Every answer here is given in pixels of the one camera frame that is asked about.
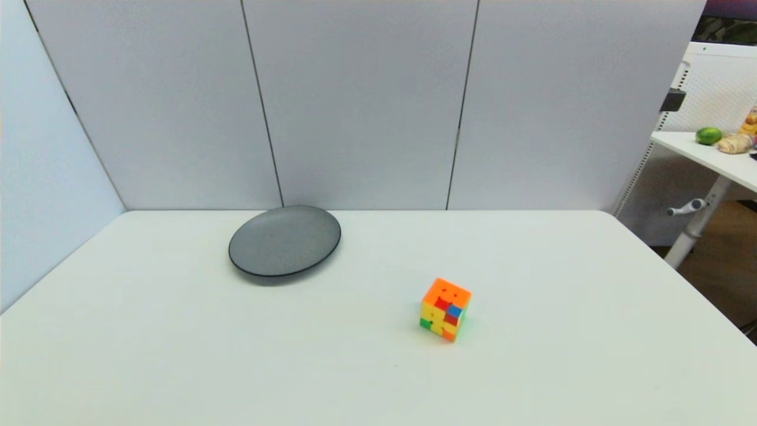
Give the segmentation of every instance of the yellow square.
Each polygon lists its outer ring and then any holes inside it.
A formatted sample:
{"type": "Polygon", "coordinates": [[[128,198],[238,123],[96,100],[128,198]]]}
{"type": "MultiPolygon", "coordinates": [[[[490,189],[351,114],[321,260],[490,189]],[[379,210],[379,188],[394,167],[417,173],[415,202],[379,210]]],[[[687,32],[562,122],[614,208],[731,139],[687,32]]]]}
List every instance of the yellow square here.
{"type": "Polygon", "coordinates": [[[445,329],[448,333],[457,334],[457,327],[448,322],[443,323],[441,327],[445,329]]]}
{"type": "Polygon", "coordinates": [[[441,336],[441,331],[443,330],[441,323],[438,323],[434,321],[434,324],[431,324],[431,331],[441,336]]]}
{"type": "Polygon", "coordinates": [[[428,303],[421,303],[421,318],[426,321],[442,323],[444,321],[444,311],[428,303]]]}

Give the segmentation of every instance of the blue square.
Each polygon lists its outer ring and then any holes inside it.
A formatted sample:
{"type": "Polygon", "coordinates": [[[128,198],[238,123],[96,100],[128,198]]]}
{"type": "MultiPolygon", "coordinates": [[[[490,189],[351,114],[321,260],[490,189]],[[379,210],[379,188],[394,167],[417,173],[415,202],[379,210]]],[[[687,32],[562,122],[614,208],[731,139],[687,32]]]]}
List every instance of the blue square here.
{"type": "Polygon", "coordinates": [[[450,314],[455,318],[460,318],[460,314],[462,313],[463,313],[463,310],[458,308],[455,305],[450,305],[450,307],[447,308],[447,314],[450,314]]]}

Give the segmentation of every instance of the white wall panel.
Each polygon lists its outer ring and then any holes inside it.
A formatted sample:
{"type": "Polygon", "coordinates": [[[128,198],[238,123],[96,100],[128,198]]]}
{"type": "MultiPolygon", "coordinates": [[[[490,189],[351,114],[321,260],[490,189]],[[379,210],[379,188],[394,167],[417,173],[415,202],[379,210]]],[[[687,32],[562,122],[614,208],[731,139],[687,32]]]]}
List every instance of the white wall panel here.
{"type": "Polygon", "coordinates": [[[123,212],[23,0],[3,0],[0,312],[123,212]]]}
{"type": "Polygon", "coordinates": [[[481,0],[450,208],[609,209],[703,0],[481,0]]]}
{"type": "Polygon", "coordinates": [[[475,0],[245,0],[285,204],[444,208],[475,0]]]}
{"type": "Polygon", "coordinates": [[[281,205],[236,0],[29,0],[128,208],[281,205]]]}

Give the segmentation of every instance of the white side table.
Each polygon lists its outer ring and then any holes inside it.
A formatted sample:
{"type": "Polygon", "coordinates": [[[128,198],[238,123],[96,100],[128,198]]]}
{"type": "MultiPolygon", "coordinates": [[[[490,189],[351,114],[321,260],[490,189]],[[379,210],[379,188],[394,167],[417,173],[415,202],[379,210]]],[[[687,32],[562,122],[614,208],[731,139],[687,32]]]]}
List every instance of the white side table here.
{"type": "Polygon", "coordinates": [[[714,146],[700,145],[696,143],[694,133],[654,132],[652,141],[720,174],[705,198],[708,206],[691,218],[665,257],[670,266],[678,268],[702,236],[702,231],[718,210],[732,182],[757,191],[757,161],[751,159],[749,154],[729,155],[719,152],[714,146]]]}

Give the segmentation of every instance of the table leg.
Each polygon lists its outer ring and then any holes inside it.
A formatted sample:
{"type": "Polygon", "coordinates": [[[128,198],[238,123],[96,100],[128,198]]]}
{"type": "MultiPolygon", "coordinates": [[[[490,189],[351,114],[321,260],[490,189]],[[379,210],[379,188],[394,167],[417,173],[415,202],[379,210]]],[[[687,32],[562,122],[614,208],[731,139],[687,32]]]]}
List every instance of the table leg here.
{"type": "Polygon", "coordinates": [[[665,257],[668,265],[676,269],[681,266],[681,262],[684,261],[686,255],[689,254],[691,248],[696,244],[696,241],[702,236],[702,231],[707,226],[712,215],[718,210],[718,206],[723,201],[728,188],[731,187],[731,183],[731,180],[725,176],[721,175],[718,177],[715,184],[712,185],[709,194],[707,194],[707,198],[705,198],[707,206],[694,214],[684,232],[678,236],[678,239],[675,240],[675,243],[670,248],[668,255],[665,257]]]}

